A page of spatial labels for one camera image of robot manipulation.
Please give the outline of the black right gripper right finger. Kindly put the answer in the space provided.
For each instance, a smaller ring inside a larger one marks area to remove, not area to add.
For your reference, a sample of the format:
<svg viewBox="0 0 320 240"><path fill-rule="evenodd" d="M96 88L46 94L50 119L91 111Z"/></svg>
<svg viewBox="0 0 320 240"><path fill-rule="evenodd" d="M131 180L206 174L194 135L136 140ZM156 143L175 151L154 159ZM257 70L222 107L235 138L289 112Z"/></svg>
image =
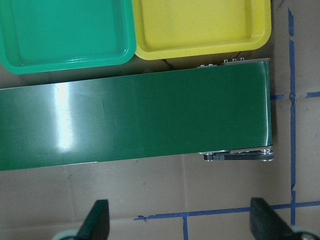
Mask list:
<svg viewBox="0 0 320 240"><path fill-rule="evenodd" d="M297 236L260 197L250 200L250 231L255 240L296 240Z"/></svg>

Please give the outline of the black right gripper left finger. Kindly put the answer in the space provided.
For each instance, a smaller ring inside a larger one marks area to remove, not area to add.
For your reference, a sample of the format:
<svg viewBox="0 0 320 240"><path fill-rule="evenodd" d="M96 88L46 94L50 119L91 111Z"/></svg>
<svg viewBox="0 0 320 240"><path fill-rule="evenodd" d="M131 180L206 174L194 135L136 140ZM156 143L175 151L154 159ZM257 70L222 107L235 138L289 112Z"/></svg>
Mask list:
<svg viewBox="0 0 320 240"><path fill-rule="evenodd" d="M107 240L110 233L110 213L107 199L96 200L75 235L76 240Z"/></svg>

